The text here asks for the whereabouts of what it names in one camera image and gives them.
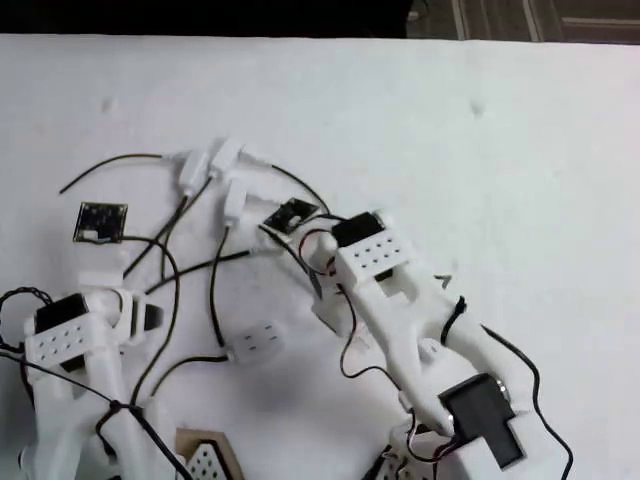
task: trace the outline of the white connector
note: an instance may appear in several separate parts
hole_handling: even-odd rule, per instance
[[[234,178],[229,183],[227,196],[224,199],[224,226],[234,228],[240,223],[242,211],[247,203],[247,188],[244,183]]]
[[[256,325],[229,341],[229,357],[242,364],[264,363],[284,348],[284,337],[276,323]]]
[[[185,197],[192,197],[203,187],[210,158],[210,152],[203,149],[192,150],[187,155],[178,178],[178,186]]]
[[[209,162],[209,177],[219,179],[224,177],[233,168],[243,144],[235,138],[217,139],[209,149],[211,160]]]
[[[240,159],[240,161],[245,163],[259,165],[263,167],[264,166],[271,167],[271,162],[269,161],[269,157],[249,145],[244,145],[242,147],[242,150],[240,150],[240,154],[238,158]]]
[[[247,201],[266,203],[280,207],[284,202],[276,198],[265,197],[264,195],[258,195],[257,193],[247,193]]]

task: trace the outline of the black wire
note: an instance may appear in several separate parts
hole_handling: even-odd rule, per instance
[[[227,357],[226,355],[221,357],[209,357],[209,356],[188,357],[183,360],[180,360],[179,362],[173,364],[171,368],[169,368],[166,372],[162,374],[160,379],[156,382],[155,386],[151,390],[151,396],[152,397],[155,396],[155,394],[158,393],[160,386],[167,379],[167,377],[171,375],[171,373],[174,370],[178,369],[182,365],[186,365],[188,363],[223,363],[228,361],[229,361],[229,357]]]
[[[317,275],[323,275],[324,276],[324,275],[327,274],[325,271],[317,270],[317,269],[313,268],[311,265],[309,265],[307,263],[307,261],[302,256],[302,247],[304,246],[304,242],[307,240],[307,238],[309,238],[310,235],[312,235],[314,233],[328,233],[329,235],[331,235],[331,230],[327,230],[327,229],[324,229],[324,228],[312,228],[311,230],[307,230],[305,232],[305,234],[302,236],[302,238],[300,239],[300,243],[298,244],[298,258],[300,258],[300,261],[305,266],[305,270],[307,272],[313,272],[313,273],[315,273]]]
[[[453,327],[453,324],[456,322],[458,317],[462,315],[466,310],[467,310],[467,302],[465,301],[464,297],[461,296],[458,299],[458,303],[456,303],[456,306],[454,307],[453,312],[451,313],[451,316],[444,324],[444,327],[442,327],[442,333],[440,334],[440,343],[442,345],[444,345],[445,342],[447,341],[447,337],[449,336],[449,330],[451,330],[451,327]]]
[[[102,441],[103,445],[106,445],[106,446],[108,446],[108,448],[113,450],[113,448],[107,442],[106,438],[104,438],[104,436],[102,435],[102,428],[104,427],[104,425],[111,418],[113,418],[115,415],[120,413],[121,410],[128,410],[129,413],[131,413],[133,418],[135,418],[137,420],[137,422],[140,424],[140,426],[145,431],[145,433],[149,436],[151,441],[153,441],[153,443],[155,443],[156,447],[158,447],[158,449],[164,455],[164,457],[167,460],[169,460],[171,465],[176,469],[176,471],[183,478],[185,478],[186,480],[193,480],[193,477],[191,476],[189,471],[186,469],[186,467],[182,464],[182,462],[180,462],[176,458],[176,456],[173,454],[173,452],[164,443],[164,441],[162,440],[160,435],[158,435],[158,432],[156,432],[154,430],[154,428],[151,426],[151,424],[144,417],[144,413],[143,413],[142,408],[137,406],[137,405],[130,405],[130,404],[126,404],[126,403],[121,403],[121,402],[118,402],[117,400],[111,400],[109,402],[109,410],[107,411],[107,413],[102,418],[100,418],[100,420],[98,420],[98,423],[95,426],[96,435]]]
[[[149,365],[147,365],[147,368],[144,370],[144,372],[142,373],[142,375],[138,379],[138,382],[136,383],[136,385],[135,385],[135,387],[133,389],[133,394],[131,396],[131,402],[130,403],[135,405],[136,401],[138,400],[138,394],[140,393],[140,388],[142,387],[142,384],[144,383],[144,380],[149,375],[149,372],[151,372],[151,370],[153,369],[154,365],[156,364],[156,362],[160,358],[160,355],[162,355],[162,353],[166,350],[167,346],[169,345],[169,342],[171,341],[171,336],[173,335],[173,330],[176,327],[176,320],[178,318],[178,310],[179,310],[179,307],[180,307],[180,277],[178,276],[178,264],[176,263],[175,258],[173,258],[173,255],[171,254],[169,249],[167,247],[165,247],[162,243],[160,243],[158,240],[152,239],[152,238],[131,236],[131,235],[123,236],[122,240],[124,240],[124,241],[136,241],[136,242],[147,242],[150,245],[155,245],[155,246],[159,247],[162,250],[162,253],[169,259],[169,263],[171,263],[171,268],[173,269],[173,273],[176,276],[176,279],[175,279],[176,285],[175,285],[174,297],[173,297],[173,311],[171,312],[171,322],[169,323],[169,330],[167,331],[167,336],[166,336],[164,342],[162,342],[162,345],[160,345],[160,348],[158,349],[156,354],[151,359],[151,362],[149,363]]]
[[[387,372],[384,368],[379,367],[377,365],[364,368],[364,369],[362,369],[362,370],[360,370],[359,372],[356,372],[356,373],[347,373],[344,370],[344,357],[347,354],[347,350],[349,349],[349,346],[351,345],[351,342],[353,342],[354,335],[356,334],[356,327],[357,327],[357,324],[358,324],[358,319],[356,317],[356,310],[353,307],[353,303],[351,302],[351,299],[349,298],[349,295],[347,295],[347,292],[345,291],[344,287],[342,285],[338,284],[338,289],[342,292],[342,294],[344,295],[344,298],[347,300],[347,304],[349,305],[349,310],[351,311],[351,319],[353,320],[353,326],[351,327],[351,333],[349,334],[349,339],[347,340],[347,343],[345,344],[344,349],[342,350],[342,354],[340,355],[340,371],[342,372],[342,375],[345,376],[346,378],[354,379],[354,378],[358,378],[360,375],[364,375],[365,373],[370,372],[372,370],[378,370],[379,372],[384,373],[385,376],[391,381],[391,383],[393,383],[393,385],[398,390],[402,390],[400,388],[400,385],[398,385],[396,383],[396,381],[391,377],[391,375],[389,375],[389,372]]]
[[[213,259],[213,268],[211,269],[211,282],[209,283],[209,311],[211,312],[211,321],[213,322],[213,330],[216,334],[216,340],[218,341],[218,345],[220,345],[220,347],[225,346],[225,341],[224,337],[222,336],[222,330],[220,329],[220,319],[218,318],[218,312],[216,311],[216,302],[214,296],[218,265],[220,264],[220,258],[222,257],[222,248],[224,247],[228,236],[229,227],[225,227],[224,233],[222,234],[222,239],[220,240],[220,245],[218,245],[216,256]]]
[[[322,199],[322,197],[320,195],[318,195],[318,193],[309,186],[308,183],[306,183],[304,180],[302,180],[301,178],[297,177],[296,175],[294,175],[293,173],[289,172],[288,170],[285,170],[282,167],[279,167],[277,165],[271,165],[271,168],[273,168],[274,170],[277,170],[278,172],[282,173],[283,175],[286,175],[287,177],[289,177],[291,180],[293,180],[294,182],[296,182],[298,185],[300,185],[302,188],[304,188],[307,192],[309,192],[309,194],[315,198],[318,203],[320,203],[320,205],[322,206],[323,210],[327,213],[331,213],[331,210],[329,209],[329,206],[327,205],[327,203]]]
[[[53,303],[53,300],[51,299],[51,295],[49,295],[47,292],[43,290],[40,290],[36,287],[18,287],[18,288],[14,288],[13,290],[9,290],[8,292],[5,292],[2,295],[2,297],[0,297],[0,311],[2,311],[4,302],[9,300],[11,297],[15,297],[16,295],[22,295],[22,294],[33,295],[45,305],[50,305],[51,303]],[[1,327],[2,327],[2,319],[0,319],[0,328]],[[0,348],[11,353],[19,354],[24,352],[23,346],[14,347],[13,345],[6,343],[4,341],[4,338],[2,337],[1,331],[0,331]]]
[[[302,261],[298,258],[298,254],[291,248],[291,246],[285,242],[282,238],[280,238],[279,235],[273,233],[271,230],[269,230],[267,227],[265,227],[264,225],[258,225],[258,228],[260,230],[262,230],[264,233],[266,233],[269,238],[271,238],[271,240],[274,241],[274,243],[282,248],[285,249],[285,251],[291,255],[291,257],[296,261],[296,263],[300,266],[300,268],[302,269],[302,271],[305,273],[305,275],[308,273],[307,272],[307,267],[305,267],[304,263],[302,263]]]
[[[22,386],[27,393],[27,397],[29,397],[29,403],[31,404],[31,407],[35,408],[36,402],[35,398],[33,397],[33,387],[29,383],[29,378],[27,376],[27,366],[24,363],[20,364],[20,381],[22,382]]]
[[[482,325],[482,328],[484,328],[484,331],[487,332],[487,334],[491,338],[493,338],[498,343],[502,344],[502,346],[510,350],[511,353],[513,353],[516,357],[522,360],[524,364],[527,367],[529,367],[529,370],[531,370],[531,373],[533,373],[533,409],[536,411],[536,413],[540,417],[540,420],[542,421],[542,425],[544,425],[545,430],[547,430],[547,432],[549,432],[549,434],[556,439],[556,441],[562,446],[562,448],[564,448],[565,452],[567,452],[567,464],[564,467],[564,471],[561,477],[562,480],[566,480],[567,477],[569,476],[569,472],[571,471],[571,467],[573,466],[573,452],[571,451],[571,447],[569,447],[567,442],[565,442],[564,439],[560,435],[558,435],[558,433],[556,433],[556,431],[553,428],[551,428],[551,425],[549,425],[546,418],[542,414],[542,410],[540,408],[540,402],[539,402],[541,377],[540,377],[540,371],[538,370],[538,367],[536,366],[535,363],[533,363],[533,361],[529,357],[527,357],[524,354],[522,350],[520,350],[518,347],[516,347],[514,344],[512,344],[508,340],[506,340],[504,337],[498,335],[489,327],[485,327],[484,325]]]
[[[86,390],[88,392],[91,392],[94,395],[97,395],[98,397],[100,397],[103,400],[105,400],[106,402],[108,402],[109,403],[109,410],[107,411],[107,413],[96,424],[96,433],[98,434],[98,436],[100,437],[100,439],[103,442],[106,442],[106,440],[104,439],[104,437],[100,433],[100,429],[102,429],[102,426],[104,426],[104,424],[111,417],[113,417],[116,413],[118,413],[120,410],[122,410],[122,409],[129,410],[129,412],[131,412],[133,417],[138,421],[138,423],[140,424],[142,429],[145,431],[145,433],[149,436],[149,438],[153,441],[153,443],[155,443],[155,445],[162,452],[162,454],[165,456],[165,458],[171,463],[171,465],[173,465],[175,467],[175,469],[178,471],[178,473],[180,473],[180,475],[182,475],[186,480],[193,480],[193,477],[191,477],[191,475],[189,474],[188,470],[184,467],[184,465],[182,465],[182,463],[180,463],[180,461],[176,458],[176,456],[173,454],[173,452],[166,446],[166,444],[162,441],[162,438],[160,438],[158,433],[153,429],[153,427],[147,421],[147,419],[144,418],[144,415],[142,413],[142,409],[140,407],[138,407],[136,405],[128,405],[128,404],[120,403],[117,400],[113,400],[113,399],[107,397],[106,395],[104,395],[103,393],[100,393],[98,390],[95,390],[94,388],[89,387],[88,385],[80,383],[80,382],[74,380],[73,378],[69,378],[69,377],[66,377],[64,375],[60,375],[59,373],[56,373],[53,370],[49,370],[47,368],[41,367],[40,365],[37,365],[37,364],[32,363],[32,362],[29,362],[28,360],[25,360],[24,358],[13,357],[12,355],[9,355],[9,354],[4,353],[4,352],[0,352],[0,358],[7,358],[7,359],[9,359],[11,361],[17,362],[20,365],[25,366],[25,367],[34,368],[34,369],[39,370],[39,371],[41,371],[43,373],[46,373],[48,375],[52,375],[54,377],[57,377],[57,378],[59,378],[61,380],[69,382],[69,383],[71,383],[71,384],[73,384],[73,385],[75,385],[77,387],[80,387],[80,388],[82,388],[82,389],[84,389],[84,390]]]
[[[413,437],[416,434],[416,427],[417,427],[417,425],[416,425],[416,412],[415,412],[415,410],[411,409],[410,413],[411,413],[411,428],[407,432],[407,439],[406,439],[406,446],[407,446],[407,451],[409,452],[409,455],[411,455],[413,458],[415,458],[419,462],[433,464],[433,465],[437,464],[445,456],[447,456],[449,453],[451,453],[451,451],[453,451],[453,449],[457,446],[456,445],[456,438],[454,437],[449,442],[444,443],[444,444],[440,445],[438,448],[436,448],[436,450],[434,451],[433,457],[431,457],[431,458],[422,457],[422,456],[418,455],[417,453],[415,453],[413,451],[413,447],[411,446],[411,442],[413,440]]]
[[[229,262],[231,260],[235,260],[237,258],[242,258],[242,257],[247,257],[249,255],[251,255],[251,250],[242,250],[240,252],[232,253],[232,254],[229,254],[229,255],[223,255],[222,257],[220,257],[220,263]],[[201,270],[203,268],[210,267],[211,265],[213,265],[213,260],[207,260],[206,262],[198,263],[198,264],[193,265],[191,267],[185,268],[184,270],[180,270],[178,272],[178,277],[183,277],[183,276],[185,276],[185,275],[187,275],[189,273],[196,272],[196,271]],[[176,279],[175,275],[167,277],[164,280],[162,280],[162,281],[156,283],[155,285],[149,287],[144,293],[145,293],[145,295],[151,295],[153,292],[158,290],[160,287],[164,287],[168,283],[173,282],[175,279]]]
[[[64,192],[69,190],[76,183],[78,183],[80,180],[82,180],[84,177],[89,175],[91,172],[97,170],[98,168],[100,168],[100,167],[102,167],[104,165],[108,165],[109,163],[115,162],[117,160],[124,160],[126,158],[160,158],[161,159],[162,155],[158,155],[156,153],[129,153],[129,154],[126,154],[126,155],[118,155],[117,157],[107,158],[106,160],[103,160],[100,163],[96,163],[93,167],[85,170],[80,175],[78,175],[76,178],[71,180],[71,182],[69,182],[67,185],[62,187],[62,189],[60,190],[60,192],[58,192],[58,194],[62,195]]]
[[[5,352],[0,352],[0,357],[8,358],[9,360],[12,360],[14,362],[20,363],[20,364],[22,364],[22,365],[24,365],[26,367],[33,368],[33,369],[38,370],[38,371],[43,372],[43,373],[48,373],[49,375],[53,375],[54,377],[60,378],[61,380],[65,380],[65,381],[67,381],[69,383],[72,383],[77,387],[84,388],[85,390],[88,390],[91,393],[93,393],[95,395],[98,395],[100,398],[103,398],[107,402],[111,401],[111,399],[109,397],[107,397],[106,395],[100,393],[99,391],[97,391],[97,390],[95,390],[95,389],[93,389],[93,388],[91,388],[91,387],[89,387],[87,385],[84,385],[84,384],[78,382],[77,380],[74,380],[73,378],[69,378],[69,377],[66,377],[64,375],[60,375],[59,373],[56,373],[53,370],[49,370],[47,368],[41,367],[40,365],[32,363],[32,362],[30,362],[30,361],[28,361],[28,360],[26,360],[24,358],[14,357],[14,356],[9,355],[8,353],[5,353]]]
[[[198,193],[195,194],[195,196],[184,207],[184,209],[180,211],[180,214],[176,217],[175,221],[171,224],[171,227],[169,227],[169,230],[167,230],[165,234],[165,239],[164,239],[165,247],[167,248],[169,247],[169,240],[171,239],[171,234],[173,233],[173,230],[176,228],[176,225],[178,225],[178,222],[187,214],[189,210],[191,210],[191,207],[193,207],[195,203],[200,199],[200,197],[202,196],[202,194],[207,189],[210,183],[211,183],[211,177],[207,177],[207,181],[204,182],[204,185],[202,186],[202,188],[198,191]],[[164,273],[165,265],[166,265],[166,262],[165,262],[165,257],[163,255],[162,258],[160,259],[160,278],[162,280],[165,279],[165,273]]]
[[[177,221],[177,219],[180,218],[180,213],[182,212],[182,209],[184,209],[188,201],[189,201],[189,197],[186,197],[186,196],[182,197],[182,199],[180,200],[180,203],[176,207],[175,212],[173,212],[173,215],[171,215],[169,220],[167,220],[167,222],[162,226],[160,231],[156,234],[154,238],[155,242],[160,242],[162,235],[164,235],[171,228],[171,225],[173,225],[173,222]],[[149,245],[147,245],[144,248],[144,250],[142,250],[140,255],[138,255],[136,259],[133,262],[131,262],[131,265],[129,265],[124,271],[122,275],[123,278],[127,278],[129,276],[129,274],[133,271],[133,269],[136,268],[138,264],[144,259],[144,257],[146,257],[147,254],[151,251],[151,249],[153,248],[153,245],[157,245],[157,243],[153,243],[153,244],[149,243]]]

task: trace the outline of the white plastic part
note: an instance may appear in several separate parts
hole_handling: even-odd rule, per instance
[[[193,480],[227,480],[218,452],[209,443],[201,443],[198,446],[196,453],[187,463],[187,470]]]
[[[207,180],[206,173],[210,159],[209,150],[196,149],[189,152],[178,178],[178,186],[184,196],[192,197],[202,188]]]
[[[238,161],[242,146],[235,138],[217,139],[210,149],[209,177],[219,179],[226,175]]]
[[[524,457],[500,470],[486,441],[480,438],[441,462],[439,480],[441,475],[442,480],[559,478],[565,455],[533,410],[527,367],[486,334],[474,320],[472,309],[457,319],[446,347],[440,344],[444,324],[459,297],[451,288],[443,290],[442,283],[434,279],[433,272],[416,258],[397,231],[387,229],[339,248],[334,254],[336,275],[332,281],[344,286],[358,317],[384,352],[387,370],[400,386],[404,406],[411,406],[420,422],[442,437],[451,438],[454,424],[439,400],[442,392],[479,372],[500,379],[507,388],[516,414],[509,426]],[[389,269],[391,276],[379,277]],[[316,302],[323,302],[328,311],[332,310],[328,302],[334,300],[324,297]],[[396,457],[408,458],[400,478],[429,478],[430,465],[415,461],[406,450],[407,430],[405,424],[392,432]],[[424,456],[431,456],[437,446],[420,443],[416,438],[414,449]]]
[[[247,188],[244,182],[234,178],[229,183],[227,196],[224,200],[224,225],[225,227],[234,228],[240,223],[242,211],[247,203]]]
[[[247,193],[247,201],[258,202],[258,203],[266,203],[271,204],[277,207],[280,207],[284,202],[283,199],[278,199],[275,197],[267,197],[266,195],[258,194],[258,193]]]
[[[336,269],[348,287],[375,278],[376,275],[407,263],[413,257],[398,235],[383,230],[348,247],[340,248],[336,255]]]
[[[248,164],[271,167],[269,157],[255,147],[244,145],[240,150],[239,160]]]
[[[86,303],[90,309],[112,305],[111,301],[97,298],[88,299]],[[130,310],[124,308],[122,314],[129,315],[128,312]],[[127,403],[130,392],[125,386],[122,370],[122,342],[118,340],[120,334],[116,333],[119,322],[115,322],[114,328],[113,321],[118,313],[118,309],[90,310],[41,333],[35,333],[34,318],[28,319],[25,322],[27,360],[69,375],[61,364],[82,356],[84,367],[74,375],[80,373],[84,384],[109,398]],[[132,323],[125,321],[123,324],[130,327]],[[80,456],[95,435],[95,424],[107,412],[109,405],[91,392],[77,389],[60,378],[35,369],[28,369],[28,381],[35,399],[38,442],[24,450],[21,468],[30,480],[76,478]],[[158,433],[167,442],[166,433],[172,428],[166,427],[166,421],[157,422],[154,413],[157,411],[151,409],[145,412],[145,416],[152,425],[158,425]],[[159,455],[157,447],[126,410],[105,424],[103,435],[117,454],[123,480],[175,478],[175,469]]]
[[[243,365],[264,363],[284,348],[284,337],[277,323],[256,325],[229,341],[229,356]]]

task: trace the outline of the circuit board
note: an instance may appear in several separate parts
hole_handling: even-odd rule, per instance
[[[297,198],[290,198],[286,203],[280,205],[280,208],[267,218],[264,224],[273,230],[289,235],[317,210],[317,205]]]
[[[82,202],[74,242],[120,243],[124,235],[127,205]]]

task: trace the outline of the white table surface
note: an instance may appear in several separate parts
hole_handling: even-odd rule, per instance
[[[57,196],[77,172],[231,133],[338,213],[394,211],[477,317],[537,362],[542,407],[576,455],[571,478],[640,476],[638,47],[3,36],[0,69],[1,291],[73,288],[80,201],[128,203],[127,230],[141,234],[176,203],[165,166],[114,166]],[[271,173],[238,175],[265,195],[299,193]],[[211,193],[174,236],[182,265],[213,255],[213,202]],[[229,251],[252,242],[258,215]],[[377,374],[340,376],[343,340],[311,314],[286,258],[219,274],[225,332],[278,320],[287,348],[260,368],[185,368],[160,393],[176,422],[226,432],[248,479],[359,478],[403,419],[393,389]],[[156,277],[149,262],[129,284]],[[184,280],[159,370],[215,353],[207,285],[205,272]],[[155,298],[168,308],[171,292]],[[35,306],[6,304],[7,337],[19,338]],[[356,349],[350,365],[375,357]],[[0,372],[0,469],[12,478],[34,422],[17,368]]]

